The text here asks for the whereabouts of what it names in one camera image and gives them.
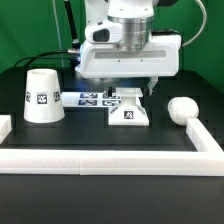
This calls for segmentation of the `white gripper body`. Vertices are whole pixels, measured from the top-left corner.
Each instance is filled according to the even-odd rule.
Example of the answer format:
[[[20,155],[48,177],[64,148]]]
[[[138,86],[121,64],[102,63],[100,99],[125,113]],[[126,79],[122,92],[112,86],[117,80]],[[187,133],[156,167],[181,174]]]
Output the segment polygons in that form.
[[[84,78],[174,76],[182,37],[171,30],[152,32],[147,20],[103,20],[89,24],[80,49]]]

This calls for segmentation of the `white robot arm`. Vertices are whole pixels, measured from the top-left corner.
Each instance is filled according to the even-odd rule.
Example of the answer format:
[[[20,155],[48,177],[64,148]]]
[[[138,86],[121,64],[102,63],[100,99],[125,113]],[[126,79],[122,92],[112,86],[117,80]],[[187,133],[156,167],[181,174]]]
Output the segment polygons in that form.
[[[173,30],[154,30],[156,6],[178,0],[84,0],[87,26],[76,70],[84,78],[158,79],[179,70],[182,37]]]

